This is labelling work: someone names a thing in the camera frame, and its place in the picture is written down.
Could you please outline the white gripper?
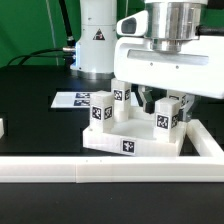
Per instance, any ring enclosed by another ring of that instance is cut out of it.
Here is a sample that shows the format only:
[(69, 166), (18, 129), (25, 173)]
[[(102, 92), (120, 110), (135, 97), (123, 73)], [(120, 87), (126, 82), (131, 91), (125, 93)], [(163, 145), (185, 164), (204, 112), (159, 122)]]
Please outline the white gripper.
[(224, 99), (224, 37), (200, 36), (185, 42), (180, 52), (156, 51), (146, 37), (148, 18), (143, 10), (117, 23), (115, 77), (143, 85), (138, 93), (148, 114), (155, 109), (150, 87), (188, 93), (179, 118), (189, 122), (200, 101), (197, 95)]

